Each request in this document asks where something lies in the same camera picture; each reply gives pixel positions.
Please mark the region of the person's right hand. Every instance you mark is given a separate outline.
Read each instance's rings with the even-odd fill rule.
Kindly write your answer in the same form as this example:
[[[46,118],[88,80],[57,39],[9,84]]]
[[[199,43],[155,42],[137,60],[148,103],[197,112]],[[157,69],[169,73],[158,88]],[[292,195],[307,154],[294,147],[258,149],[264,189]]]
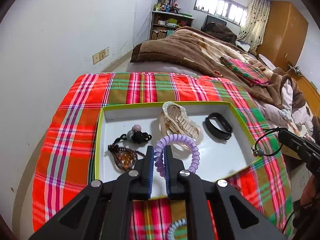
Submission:
[[[319,178],[314,175],[303,190],[293,227],[293,239],[319,239]]]

